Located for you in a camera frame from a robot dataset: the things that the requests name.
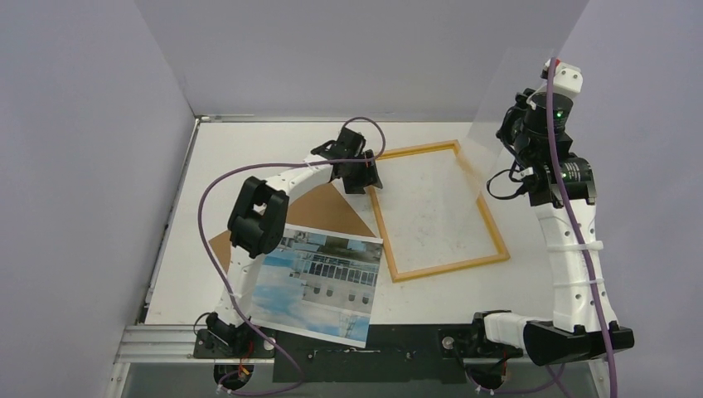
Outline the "building and sky photo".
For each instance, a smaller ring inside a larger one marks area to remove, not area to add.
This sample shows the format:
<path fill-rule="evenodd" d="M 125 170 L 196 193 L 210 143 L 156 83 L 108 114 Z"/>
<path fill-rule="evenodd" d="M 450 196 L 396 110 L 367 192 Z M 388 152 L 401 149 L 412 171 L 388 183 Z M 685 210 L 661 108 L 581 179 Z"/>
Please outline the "building and sky photo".
<path fill-rule="evenodd" d="M 253 323 L 364 347 L 381 270 L 382 240 L 287 225 L 264 257 L 252 297 Z"/>

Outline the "clear acrylic sheet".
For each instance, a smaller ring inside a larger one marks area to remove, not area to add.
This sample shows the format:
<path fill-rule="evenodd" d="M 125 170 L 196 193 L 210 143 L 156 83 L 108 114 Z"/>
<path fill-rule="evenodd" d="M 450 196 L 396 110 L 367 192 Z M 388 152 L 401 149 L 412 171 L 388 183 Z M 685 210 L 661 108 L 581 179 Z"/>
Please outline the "clear acrylic sheet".
<path fill-rule="evenodd" d="M 504 147 L 496 133 L 505 113 L 516 103 L 517 93 L 541 85 L 544 64 L 556 54 L 554 47 L 512 47 L 497 64 L 472 125 L 460 140 L 462 168 L 474 199 L 484 194 L 486 181 L 498 172 Z"/>

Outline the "yellow picture frame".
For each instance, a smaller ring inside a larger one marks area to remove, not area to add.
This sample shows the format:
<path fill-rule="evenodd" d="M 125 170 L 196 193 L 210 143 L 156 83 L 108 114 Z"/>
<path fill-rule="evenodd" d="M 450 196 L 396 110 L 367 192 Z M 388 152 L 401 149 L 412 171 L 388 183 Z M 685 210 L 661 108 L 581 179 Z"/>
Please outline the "yellow picture frame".
<path fill-rule="evenodd" d="M 378 165 L 384 186 L 368 194 L 392 282 L 511 258 L 457 140 L 391 149 Z"/>

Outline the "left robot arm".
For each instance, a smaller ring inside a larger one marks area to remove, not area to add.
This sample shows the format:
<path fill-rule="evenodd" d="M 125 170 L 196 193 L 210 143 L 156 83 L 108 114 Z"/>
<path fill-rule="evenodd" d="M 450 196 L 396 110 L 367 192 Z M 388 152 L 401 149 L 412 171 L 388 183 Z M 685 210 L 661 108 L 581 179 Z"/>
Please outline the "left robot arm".
<path fill-rule="evenodd" d="M 227 357 L 238 357 L 253 346 L 256 338 L 267 338 L 251 321 L 250 303 L 264 257 L 284 236 L 290 204 L 337 179 L 342 180 L 348 194 L 362 194 L 366 187 L 381 187 L 378 157 L 378 153 L 366 148 L 361 133 L 342 126 L 337 138 L 313 148 L 301 162 L 278 163 L 282 171 L 272 177 L 247 177 L 226 224 L 231 249 L 243 250 L 248 255 L 243 264 L 230 266 L 234 277 L 228 276 L 228 270 L 215 257 L 205 236 L 204 206 L 220 182 L 241 172 L 263 169 L 265 165 L 239 167 L 209 183 L 198 202 L 197 228 L 206 254 L 224 285 L 225 302 L 206 317 L 206 347 L 216 347 Z"/>

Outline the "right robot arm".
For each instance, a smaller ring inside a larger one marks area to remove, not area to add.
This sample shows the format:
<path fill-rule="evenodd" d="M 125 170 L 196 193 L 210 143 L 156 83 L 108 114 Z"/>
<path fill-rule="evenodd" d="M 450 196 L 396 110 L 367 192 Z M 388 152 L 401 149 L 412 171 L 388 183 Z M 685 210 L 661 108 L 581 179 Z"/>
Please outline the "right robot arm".
<path fill-rule="evenodd" d="M 565 95 L 553 97 L 555 146 L 561 178 L 578 222 L 564 208 L 552 170 L 547 128 L 547 95 L 532 89 L 516 94 L 497 137 L 514 157 L 512 172 L 521 173 L 517 194 L 526 194 L 544 236 L 554 289 L 550 319 L 507 310 L 476 313 L 478 327 L 468 343 L 487 356 L 501 344 L 520 348 L 537 366 L 605 357 L 634 346 L 633 330 L 621 326 L 610 306 L 599 264 L 603 248 L 595 236 L 596 189 L 589 163 L 570 150 L 565 123 L 573 107 Z"/>

